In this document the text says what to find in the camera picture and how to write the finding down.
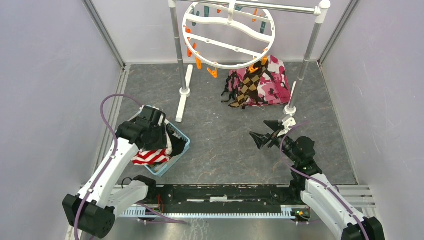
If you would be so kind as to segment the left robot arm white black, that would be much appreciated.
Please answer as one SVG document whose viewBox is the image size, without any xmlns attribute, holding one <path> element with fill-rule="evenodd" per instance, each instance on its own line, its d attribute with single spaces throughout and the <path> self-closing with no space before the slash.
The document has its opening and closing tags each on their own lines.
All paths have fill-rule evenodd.
<svg viewBox="0 0 424 240">
<path fill-rule="evenodd" d="M 137 176 L 129 186 L 112 193 L 115 184 L 132 158 L 145 150 L 167 147 L 166 114 L 149 105 L 141 107 L 132 119 L 112 133 L 113 143 L 100 166 L 77 194 L 67 194 L 62 206 L 74 237 L 78 231 L 103 239 L 112 230 L 117 217 L 143 201 L 153 203 L 155 181 Z"/>
</svg>

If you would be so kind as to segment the metal clothes rack frame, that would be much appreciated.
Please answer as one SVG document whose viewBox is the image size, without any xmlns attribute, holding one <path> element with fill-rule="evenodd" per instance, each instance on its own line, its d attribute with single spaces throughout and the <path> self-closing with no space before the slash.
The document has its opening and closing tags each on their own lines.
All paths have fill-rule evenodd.
<svg viewBox="0 0 424 240">
<path fill-rule="evenodd" d="M 311 59 L 311 55 L 312 55 L 314 46 L 316 44 L 321 26 L 324 23 L 328 10 L 331 7 L 331 2 L 329 0 L 322 0 L 320 1 L 319 5 L 315 7 L 272 4 L 272 3 L 259 2 L 257 0 L 192 0 L 190 3 L 191 4 L 193 3 L 219 4 L 219 5 L 229 5 L 230 7 L 236 5 L 241 8 L 247 8 L 248 10 L 259 9 L 259 10 L 268 10 L 269 12 L 271 10 L 274 10 L 274 11 L 300 13 L 300 14 L 308 14 L 308 15 L 315 16 L 314 27 L 308 42 L 306 52 L 302 60 L 301 70 L 292 88 L 291 99 L 289 101 L 289 104 L 285 106 L 283 110 L 284 117 L 285 116 L 294 117 L 294 115 L 297 112 L 297 109 L 295 107 L 296 98 L 300 94 L 300 89 L 301 89 L 303 80 L 305 78 L 306 69 L 309 65 L 309 61 Z M 184 41 L 183 29 L 182 29 L 182 24 L 178 24 L 176 1 L 169 0 L 167 4 L 171 14 L 171 22 L 172 22 L 172 28 L 173 28 L 173 37 L 175 42 L 176 55 L 177 55 L 178 70 L 179 70 L 179 75 L 181 80 L 181 88 L 179 90 L 180 100 L 179 100 L 177 113 L 176 113 L 176 119 L 175 119 L 178 123 L 180 123 L 183 120 L 187 98 L 191 95 L 190 83 L 191 83 L 194 67 L 191 64 L 188 65 L 188 67 L 184 66 L 183 51 L 182 51 L 182 44 L 181 44 L 181 42 Z"/>
</svg>

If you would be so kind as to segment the red white striped sock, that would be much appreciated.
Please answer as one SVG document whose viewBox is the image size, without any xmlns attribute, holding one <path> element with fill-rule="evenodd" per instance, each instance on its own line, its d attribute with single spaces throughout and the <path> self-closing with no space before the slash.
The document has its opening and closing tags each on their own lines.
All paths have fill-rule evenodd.
<svg viewBox="0 0 424 240">
<path fill-rule="evenodd" d="M 171 159 L 165 149 L 153 150 L 153 151 L 139 151 L 131 159 L 134 165 L 148 166 L 154 164 L 166 163 Z"/>
</svg>

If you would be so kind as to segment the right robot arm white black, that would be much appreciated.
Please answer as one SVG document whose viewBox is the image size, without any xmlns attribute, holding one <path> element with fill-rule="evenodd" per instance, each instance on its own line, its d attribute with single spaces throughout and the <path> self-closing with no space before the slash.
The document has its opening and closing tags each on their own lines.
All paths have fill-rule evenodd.
<svg viewBox="0 0 424 240">
<path fill-rule="evenodd" d="M 289 199 L 295 204 L 306 204 L 322 220 L 338 240 L 384 240 L 382 223 L 375 217 L 367 217 L 353 207 L 330 183 L 315 161 L 315 142 L 300 136 L 297 140 L 290 134 L 299 124 L 284 126 L 277 120 L 266 120 L 272 133 L 249 132 L 258 149 L 277 147 L 281 158 L 288 158 L 293 177 L 289 184 Z"/>
</svg>

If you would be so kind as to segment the white round clip hanger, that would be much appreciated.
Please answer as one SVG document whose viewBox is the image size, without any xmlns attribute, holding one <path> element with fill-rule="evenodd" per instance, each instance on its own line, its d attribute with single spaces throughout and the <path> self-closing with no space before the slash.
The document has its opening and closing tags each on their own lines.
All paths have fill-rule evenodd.
<svg viewBox="0 0 424 240">
<path fill-rule="evenodd" d="M 268 10 L 262 17 L 237 5 L 192 3 L 183 15 L 182 38 L 187 56 L 214 69 L 238 69 L 269 54 L 276 39 L 276 24 Z M 266 22 L 264 34 L 261 22 Z"/>
</svg>

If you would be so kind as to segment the brown argyle sock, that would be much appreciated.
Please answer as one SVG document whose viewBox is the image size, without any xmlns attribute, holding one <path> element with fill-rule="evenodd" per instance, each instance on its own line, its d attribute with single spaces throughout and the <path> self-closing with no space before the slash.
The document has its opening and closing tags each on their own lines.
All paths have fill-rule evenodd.
<svg viewBox="0 0 424 240">
<path fill-rule="evenodd" d="M 268 66 L 269 60 L 265 66 L 262 66 L 261 60 L 259 60 L 248 68 L 243 79 L 243 83 L 246 85 L 246 94 L 256 103 L 265 102 L 264 97 L 259 95 L 259 84 L 264 74 L 270 75 Z"/>
<path fill-rule="evenodd" d="M 249 100 L 254 100 L 256 104 L 266 103 L 265 98 L 259 96 L 259 83 L 263 76 L 263 71 L 259 70 L 254 73 L 246 73 L 242 82 L 240 83 L 239 94 L 236 99 L 228 106 L 231 108 L 245 109 Z"/>
</svg>

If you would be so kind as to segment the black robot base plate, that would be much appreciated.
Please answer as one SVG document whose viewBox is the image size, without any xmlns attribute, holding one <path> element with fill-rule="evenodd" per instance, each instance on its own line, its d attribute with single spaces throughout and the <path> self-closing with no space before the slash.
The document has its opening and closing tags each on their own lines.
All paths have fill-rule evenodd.
<svg viewBox="0 0 424 240">
<path fill-rule="evenodd" d="M 141 203 L 159 205 L 164 214 L 266 214 L 306 207 L 289 186 L 277 184 L 156 185 Z"/>
</svg>

